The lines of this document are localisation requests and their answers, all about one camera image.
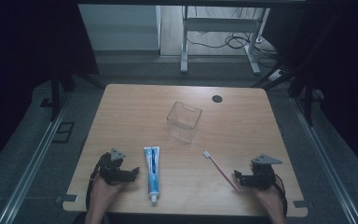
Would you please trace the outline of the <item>aluminium floor rail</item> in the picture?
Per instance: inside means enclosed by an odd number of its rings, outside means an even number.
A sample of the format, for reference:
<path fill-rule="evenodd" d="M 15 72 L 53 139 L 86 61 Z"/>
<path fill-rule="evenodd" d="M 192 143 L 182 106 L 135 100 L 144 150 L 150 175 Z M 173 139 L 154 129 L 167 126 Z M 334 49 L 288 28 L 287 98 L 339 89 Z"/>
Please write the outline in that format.
<path fill-rule="evenodd" d="M 324 173 L 330 183 L 330 186 L 332 187 L 332 190 L 337 197 L 337 200 L 343 210 L 343 213 L 345 214 L 350 224 L 358 224 L 357 210 L 352 205 L 351 196 L 348 193 L 344 184 L 342 183 L 340 177 L 338 176 L 337 171 L 333 166 L 333 163 L 325 152 L 324 146 L 322 145 L 319 136 L 317 135 L 315 130 L 311 126 L 309 126 L 308 122 L 303 116 L 302 107 L 298 100 L 291 98 L 290 101 L 292 102 L 296 110 L 296 115 L 301 123 L 301 126 L 303 127 L 306 136 L 310 140 L 310 144 L 312 145 L 312 148 L 316 153 L 316 157 L 324 170 Z"/>
<path fill-rule="evenodd" d="M 30 187 L 34 182 L 34 178 L 48 152 L 52 143 L 53 137 L 56 134 L 62 118 L 66 113 L 67 106 L 72 98 L 72 93 L 66 93 L 62 97 L 60 109 L 53 121 L 48 125 L 42 140 L 39 142 L 33 157 L 30 159 L 25 171 L 21 175 L 16 187 L 13 189 L 10 197 L 7 200 L 5 207 L 0 214 L 0 224 L 12 224 L 25 200 Z"/>

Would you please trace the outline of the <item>pink toothbrush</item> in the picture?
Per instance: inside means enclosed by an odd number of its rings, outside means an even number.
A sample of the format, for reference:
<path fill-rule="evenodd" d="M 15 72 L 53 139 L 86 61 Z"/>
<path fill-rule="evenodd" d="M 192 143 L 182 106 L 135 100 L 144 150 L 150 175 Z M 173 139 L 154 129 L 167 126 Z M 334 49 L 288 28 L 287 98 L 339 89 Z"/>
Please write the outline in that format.
<path fill-rule="evenodd" d="M 241 190 L 238 188 L 238 186 L 228 177 L 228 175 L 225 174 L 225 172 L 222 170 L 221 166 L 218 164 L 218 162 L 214 159 L 214 157 L 207 151 L 203 151 L 203 156 L 206 159 L 209 159 L 212 161 L 216 169 L 219 171 L 219 173 L 225 178 L 225 180 L 228 182 L 228 184 L 234 188 L 237 192 L 240 192 Z"/>

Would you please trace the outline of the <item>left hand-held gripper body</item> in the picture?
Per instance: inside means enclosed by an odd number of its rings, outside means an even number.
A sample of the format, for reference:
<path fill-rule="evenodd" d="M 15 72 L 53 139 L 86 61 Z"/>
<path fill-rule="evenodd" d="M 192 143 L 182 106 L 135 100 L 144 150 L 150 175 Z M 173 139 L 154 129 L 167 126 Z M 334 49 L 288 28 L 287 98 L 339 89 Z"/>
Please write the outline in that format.
<path fill-rule="evenodd" d="M 113 186 L 117 182 L 124 182 L 124 177 L 131 175 L 131 171 L 121 169 L 125 157 L 124 153 L 115 148 L 112 148 L 111 152 L 106 152 L 101 156 L 99 160 L 99 173 L 108 185 Z"/>

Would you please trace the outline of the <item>blue and white toothpaste tube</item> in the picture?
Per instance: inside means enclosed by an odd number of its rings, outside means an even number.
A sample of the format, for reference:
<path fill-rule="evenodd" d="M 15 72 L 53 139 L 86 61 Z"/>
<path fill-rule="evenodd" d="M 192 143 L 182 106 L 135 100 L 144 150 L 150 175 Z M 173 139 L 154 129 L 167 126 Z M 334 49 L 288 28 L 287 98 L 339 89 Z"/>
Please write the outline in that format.
<path fill-rule="evenodd" d="M 159 197 L 159 147 L 145 147 L 144 153 L 148 169 L 148 196 L 153 206 Z"/>

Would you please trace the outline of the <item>clear plastic container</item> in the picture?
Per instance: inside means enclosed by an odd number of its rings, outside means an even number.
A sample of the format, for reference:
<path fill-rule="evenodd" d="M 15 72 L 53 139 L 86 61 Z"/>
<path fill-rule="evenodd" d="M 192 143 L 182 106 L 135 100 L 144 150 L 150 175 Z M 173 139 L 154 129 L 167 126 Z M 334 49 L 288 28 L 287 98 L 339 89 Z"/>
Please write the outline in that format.
<path fill-rule="evenodd" d="M 202 110 L 176 101 L 167 116 L 170 136 L 190 143 L 197 131 Z"/>

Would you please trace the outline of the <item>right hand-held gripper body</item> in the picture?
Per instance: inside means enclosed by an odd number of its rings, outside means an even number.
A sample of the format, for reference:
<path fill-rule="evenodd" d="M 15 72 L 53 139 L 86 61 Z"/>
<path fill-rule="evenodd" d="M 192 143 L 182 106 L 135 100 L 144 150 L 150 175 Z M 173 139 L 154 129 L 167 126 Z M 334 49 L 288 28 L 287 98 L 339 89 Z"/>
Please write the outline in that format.
<path fill-rule="evenodd" d="M 268 155 L 261 154 L 251 160 L 252 175 L 245 175 L 244 179 L 248 179 L 249 187 L 268 189 L 276 181 L 275 172 L 272 168 L 273 164 L 282 164 L 282 161 L 272 158 Z"/>

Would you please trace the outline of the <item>white metal desk frame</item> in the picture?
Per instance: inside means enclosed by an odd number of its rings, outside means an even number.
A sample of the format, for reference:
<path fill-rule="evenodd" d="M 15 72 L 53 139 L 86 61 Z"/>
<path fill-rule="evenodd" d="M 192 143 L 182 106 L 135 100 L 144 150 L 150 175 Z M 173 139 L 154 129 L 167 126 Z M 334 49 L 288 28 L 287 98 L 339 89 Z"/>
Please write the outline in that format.
<path fill-rule="evenodd" d="M 255 58 L 256 44 L 260 42 L 261 31 L 264 28 L 264 20 L 268 16 L 268 9 L 265 7 L 253 7 L 254 14 L 249 17 L 243 13 L 244 7 L 235 9 L 230 18 L 217 18 L 208 15 L 195 17 L 188 15 L 189 7 L 182 9 L 183 39 L 181 46 L 180 71 L 185 74 L 188 71 L 188 45 L 203 46 L 209 49 L 241 49 L 255 75 L 260 75 L 261 70 Z M 224 43 L 218 46 L 195 42 L 188 38 L 189 33 L 200 34 L 227 34 Z"/>

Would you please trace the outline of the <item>person's right hand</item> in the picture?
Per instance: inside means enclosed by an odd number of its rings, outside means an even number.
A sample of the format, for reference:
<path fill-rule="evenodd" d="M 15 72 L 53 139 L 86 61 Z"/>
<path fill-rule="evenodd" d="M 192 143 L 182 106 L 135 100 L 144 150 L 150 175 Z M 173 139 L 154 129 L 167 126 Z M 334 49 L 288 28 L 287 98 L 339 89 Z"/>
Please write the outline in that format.
<path fill-rule="evenodd" d="M 282 198 L 275 187 L 265 190 L 252 188 L 252 192 L 266 210 L 269 218 L 284 217 Z"/>

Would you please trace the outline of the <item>person's left hand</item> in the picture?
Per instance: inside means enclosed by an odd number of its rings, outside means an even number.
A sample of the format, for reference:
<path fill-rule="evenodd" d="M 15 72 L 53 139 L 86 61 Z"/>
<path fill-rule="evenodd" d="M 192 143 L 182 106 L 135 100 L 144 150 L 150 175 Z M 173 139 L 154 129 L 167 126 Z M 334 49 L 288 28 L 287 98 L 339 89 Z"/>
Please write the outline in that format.
<path fill-rule="evenodd" d="M 114 186 L 108 185 L 102 177 L 96 175 L 89 201 L 91 217 L 102 217 L 123 187 L 124 185 L 121 183 Z"/>

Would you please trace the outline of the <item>white cabinet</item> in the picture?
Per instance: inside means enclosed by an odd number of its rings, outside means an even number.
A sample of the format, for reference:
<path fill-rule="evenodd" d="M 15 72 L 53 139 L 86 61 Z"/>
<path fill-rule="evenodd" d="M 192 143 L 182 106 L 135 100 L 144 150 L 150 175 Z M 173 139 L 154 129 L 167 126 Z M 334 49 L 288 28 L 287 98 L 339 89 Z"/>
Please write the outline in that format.
<path fill-rule="evenodd" d="M 159 50 L 160 6 L 78 4 L 92 49 Z"/>

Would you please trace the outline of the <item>black metal stand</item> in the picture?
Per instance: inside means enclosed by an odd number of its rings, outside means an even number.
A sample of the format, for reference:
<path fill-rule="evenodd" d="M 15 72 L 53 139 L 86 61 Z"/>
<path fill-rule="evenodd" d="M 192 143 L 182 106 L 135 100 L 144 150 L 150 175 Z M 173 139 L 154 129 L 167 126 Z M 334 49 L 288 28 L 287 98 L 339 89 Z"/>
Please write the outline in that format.
<path fill-rule="evenodd" d="M 51 76 L 50 76 L 50 89 L 51 97 L 45 98 L 41 107 L 50 107 L 51 108 L 51 121 L 54 121 L 61 112 L 61 96 L 60 88 L 63 88 L 64 91 L 72 92 L 76 89 L 75 80 L 73 75 L 81 77 L 86 80 L 91 85 L 95 86 L 98 89 L 104 90 L 106 85 L 100 82 L 99 80 L 92 77 L 92 75 L 98 75 L 99 70 L 97 66 L 94 66 L 95 71 L 89 72 L 86 69 L 81 69 L 78 66 L 74 66 L 70 63 L 55 63 L 52 67 Z"/>
<path fill-rule="evenodd" d="M 309 126 L 312 126 L 311 111 L 313 103 L 314 75 L 307 70 L 307 65 L 299 65 L 294 69 L 284 71 L 282 75 L 266 84 L 266 81 L 280 69 L 281 65 L 281 63 L 275 63 L 271 70 L 253 85 L 253 88 L 261 88 L 265 91 L 270 90 L 292 78 L 293 82 L 287 92 L 291 97 L 297 97 L 301 92 L 304 92 L 303 117 Z"/>

